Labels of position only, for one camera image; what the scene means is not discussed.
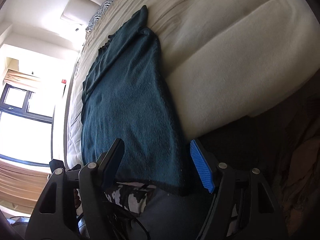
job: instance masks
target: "bright window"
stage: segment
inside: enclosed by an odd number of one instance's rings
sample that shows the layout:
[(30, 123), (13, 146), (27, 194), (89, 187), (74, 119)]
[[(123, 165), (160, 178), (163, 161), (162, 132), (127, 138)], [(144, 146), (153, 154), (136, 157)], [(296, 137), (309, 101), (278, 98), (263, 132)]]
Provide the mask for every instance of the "bright window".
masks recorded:
[(51, 97), (7, 84), (0, 100), (0, 158), (49, 166), (53, 112)]

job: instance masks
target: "black clamp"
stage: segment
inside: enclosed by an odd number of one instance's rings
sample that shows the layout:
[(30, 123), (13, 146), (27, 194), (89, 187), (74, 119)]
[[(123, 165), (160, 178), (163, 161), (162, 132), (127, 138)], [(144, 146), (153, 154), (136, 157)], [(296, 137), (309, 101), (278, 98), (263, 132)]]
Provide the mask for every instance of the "black clamp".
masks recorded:
[[(191, 147), (204, 186), (215, 194), (197, 240), (289, 239), (279, 204), (259, 169), (239, 171), (226, 163), (219, 163), (197, 139), (192, 141)], [(236, 225), (227, 237), (237, 193), (240, 201)]]
[(110, 187), (124, 154), (124, 142), (116, 139), (110, 150), (100, 155), (97, 162), (88, 163), (82, 169), (75, 167), (65, 171), (60, 162), (45, 186), (29, 221), (26, 240), (81, 240), (76, 219), (73, 189), (81, 191), (84, 219), (90, 239), (117, 239), (110, 222), (114, 210), (122, 207), (110, 203), (102, 188)]

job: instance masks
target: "window frame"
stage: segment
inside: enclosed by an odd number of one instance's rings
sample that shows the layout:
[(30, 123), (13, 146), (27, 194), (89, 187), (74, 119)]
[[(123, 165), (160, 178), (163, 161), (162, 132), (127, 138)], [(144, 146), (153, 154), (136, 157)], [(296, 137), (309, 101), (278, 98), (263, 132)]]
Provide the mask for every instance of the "window frame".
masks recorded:
[[(26, 96), (24, 98), (24, 101), (23, 101), (22, 108), (16, 107), (16, 106), (11, 106), (11, 105), (8, 105), (8, 104), (4, 103), (5, 98), (6, 98), (7, 93), (8, 93), (10, 88), (18, 89), (18, 90), (22, 90), (22, 91), (26, 91), (27, 92)], [(8, 113), (8, 114), (13, 114), (15, 116), (24, 117), (24, 118), (31, 119), (31, 120), (34, 120), (34, 121), (50, 123), (51, 124), (51, 159), (53, 159), (52, 138), (53, 138), (53, 121), (54, 121), (55, 107), (54, 107), (54, 110), (53, 110), (52, 117), (48, 117), (48, 116), (41, 115), (41, 114), (29, 113), (27, 111), (27, 107), (28, 107), (28, 101), (29, 101), (30, 96), (31, 96), (32, 93), (33, 93), (32, 91), (21, 89), (21, 88), (17, 88), (17, 87), (14, 87), (12, 85), (6, 84), (5, 87), (4, 87), (4, 90), (2, 92), (2, 95), (0, 97), (0, 118), (1, 118), (1, 113), (5, 112), (5, 113)], [(23, 161), (23, 160), (15, 159), (15, 158), (8, 157), (8, 156), (2, 155), (2, 154), (0, 154), (0, 158), (4, 159), (4, 160), (12, 161), (12, 162), (31, 165), (31, 166), (49, 167), (49, 164)]]

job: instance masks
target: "bed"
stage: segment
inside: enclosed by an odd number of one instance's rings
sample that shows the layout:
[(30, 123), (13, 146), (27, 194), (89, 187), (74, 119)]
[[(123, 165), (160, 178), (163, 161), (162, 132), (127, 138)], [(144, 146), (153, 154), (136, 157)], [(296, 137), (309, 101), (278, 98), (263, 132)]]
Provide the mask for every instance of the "bed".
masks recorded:
[(305, 0), (115, 0), (75, 66), (67, 163), (80, 163), (82, 82), (98, 49), (142, 5), (159, 37), (162, 75), (189, 142), (299, 89), (320, 66), (320, 25)]

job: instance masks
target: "wall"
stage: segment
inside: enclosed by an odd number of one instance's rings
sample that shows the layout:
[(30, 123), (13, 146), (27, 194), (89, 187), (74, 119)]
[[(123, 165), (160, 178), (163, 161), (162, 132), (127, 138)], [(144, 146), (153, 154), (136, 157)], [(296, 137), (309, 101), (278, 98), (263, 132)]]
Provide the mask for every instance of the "wall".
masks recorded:
[(6, 66), (7, 69), (19, 71), (19, 61), (14, 58), (6, 57)]
[(8, 4), (4, 4), (0, 10), (0, 23), (4, 21), (7, 8), (8, 8)]
[(76, 60), (79, 53), (75, 50), (67, 49), (56, 44), (20, 35), (17, 33), (11, 33), (5, 39), (4, 43), (71, 62), (74, 62)]
[(0, 95), (2, 94), (4, 83), (2, 82), (7, 69), (6, 69), (6, 55), (4, 52), (3, 42), (11, 34), (12, 24), (8, 22), (0, 23)]
[(7, 0), (5, 20), (14, 24), (14, 32), (71, 48), (78, 43), (74, 26), (60, 16), (69, 0)]
[(15, 47), (8, 44), (3, 44), (0, 48), (0, 55), (5, 58), (9, 57), (19, 61), (19, 71), (32, 74), (43, 80), (43, 82), (54, 82), (58, 84), (56, 89), (63, 91), (64, 85), (61, 84), (62, 79), (67, 80), (67, 88), (65, 95), (56, 99), (56, 107), (53, 123), (53, 158), (64, 160), (64, 118), (65, 108), (67, 101), (68, 86), (70, 84), (70, 78), (74, 67), (74, 60), (64, 60), (55, 57), (49, 57), (41, 53), (26, 50), (23, 48)]

